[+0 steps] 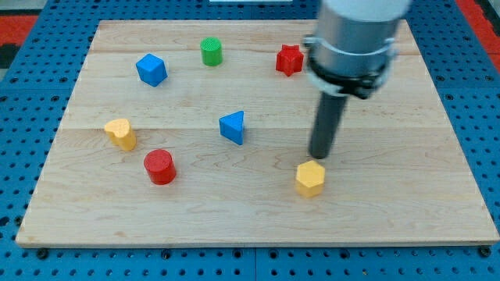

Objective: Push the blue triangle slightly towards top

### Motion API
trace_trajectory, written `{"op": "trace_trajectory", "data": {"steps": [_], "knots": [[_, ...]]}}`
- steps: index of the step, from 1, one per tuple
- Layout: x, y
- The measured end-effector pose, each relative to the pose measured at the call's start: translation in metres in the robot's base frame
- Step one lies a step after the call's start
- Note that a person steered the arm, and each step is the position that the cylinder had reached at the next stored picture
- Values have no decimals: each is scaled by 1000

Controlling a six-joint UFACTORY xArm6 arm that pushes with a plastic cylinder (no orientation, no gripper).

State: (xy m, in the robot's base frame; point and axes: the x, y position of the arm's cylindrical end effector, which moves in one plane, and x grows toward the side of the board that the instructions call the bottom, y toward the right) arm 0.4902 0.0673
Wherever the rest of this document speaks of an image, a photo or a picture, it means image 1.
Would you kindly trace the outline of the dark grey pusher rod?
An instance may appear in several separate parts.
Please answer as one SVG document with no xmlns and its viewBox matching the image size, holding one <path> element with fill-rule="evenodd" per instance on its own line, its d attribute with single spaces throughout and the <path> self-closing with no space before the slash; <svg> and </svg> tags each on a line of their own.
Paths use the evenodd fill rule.
<svg viewBox="0 0 500 281">
<path fill-rule="evenodd" d="M 309 154 L 324 159 L 330 154 L 348 97 L 321 93 L 309 140 Z"/>
</svg>

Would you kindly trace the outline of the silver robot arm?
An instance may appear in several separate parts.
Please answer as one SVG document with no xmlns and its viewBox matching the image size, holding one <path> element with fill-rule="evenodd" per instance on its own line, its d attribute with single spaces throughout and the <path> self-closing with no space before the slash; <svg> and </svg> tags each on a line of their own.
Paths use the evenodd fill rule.
<svg viewBox="0 0 500 281">
<path fill-rule="evenodd" d="M 303 39 L 306 72 L 320 92 L 309 154 L 330 154 L 347 101 L 367 99 L 387 81 L 395 35 L 412 0 L 322 0 L 314 32 Z"/>
</svg>

